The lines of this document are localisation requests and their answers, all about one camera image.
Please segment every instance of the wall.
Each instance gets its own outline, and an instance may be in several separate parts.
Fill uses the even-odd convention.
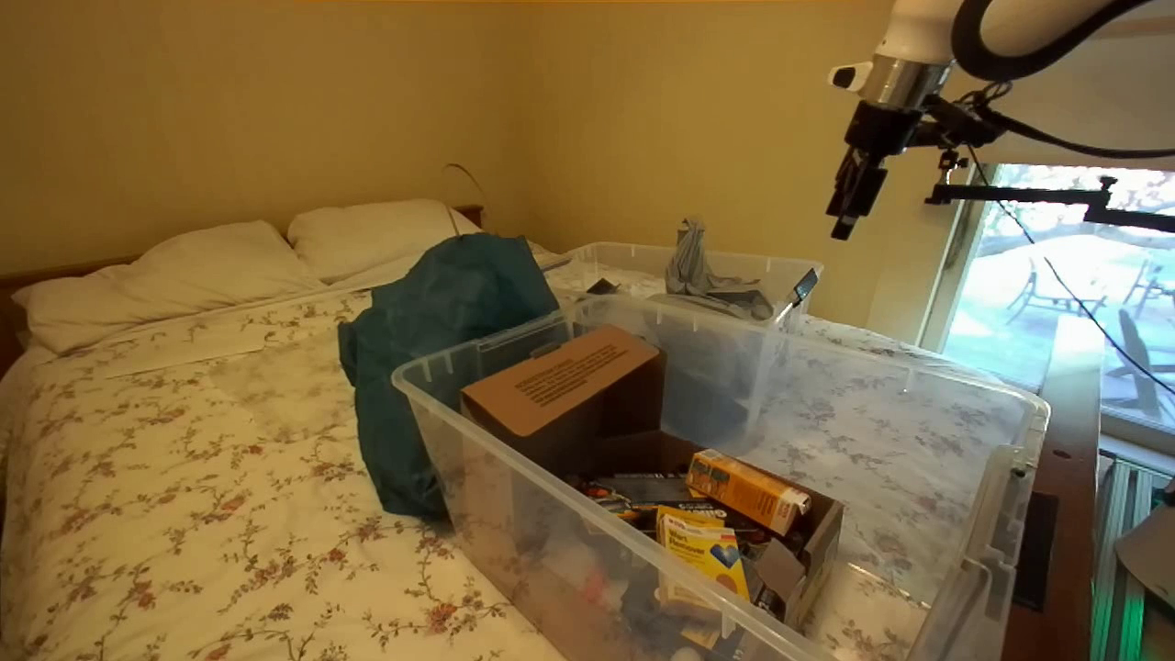
[[[373,0],[0,5],[0,276],[176,227],[474,191],[522,218],[517,19]]]
[[[533,232],[707,244],[824,264],[816,311],[914,336],[952,232],[926,209],[932,153],[895,161],[850,243],[821,218],[854,106],[824,71],[865,57],[886,0],[527,9]]]

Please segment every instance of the floral bedspread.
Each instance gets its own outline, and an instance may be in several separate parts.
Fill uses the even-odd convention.
[[[2,657],[555,657],[378,511],[320,293],[46,361],[6,427]]]

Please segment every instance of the brown box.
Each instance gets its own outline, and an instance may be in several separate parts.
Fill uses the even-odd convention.
[[[598,328],[547,357],[466,384],[462,406],[559,478],[686,475],[696,448],[659,432],[659,394],[659,352],[626,331]],[[805,493],[811,504],[794,517],[785,536],[750,517],[742,520],[772,538],[750,564],[763,572],[755,582],[779,596],[779,617],[794,629],[809,621],[833,560],[833,538],[839,536],[839,504],[811,488]]]

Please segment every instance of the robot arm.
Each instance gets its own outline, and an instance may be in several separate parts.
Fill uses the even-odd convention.
[[[1095,30],[1145,0],[895,0],[859,106],[844,131],[833,237],[873,209],[886,156],[900,153],[944,87],[952,62],[985,80],[1015,80],[1069,55]]]

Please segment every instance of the white pillow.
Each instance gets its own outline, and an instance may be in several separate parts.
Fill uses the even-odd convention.
[[[31,281],[14,304],[24,309],[31,341],[69,352],[134,324],[293,291],[324,281],[272,224],[250,219],[172,235],[132,264]]]
[[[477,224],[436,197],[403,197],[297,211],[286,237],[320,280],[332,281],[373,264],[418,258],[455,232],[468,235]]]

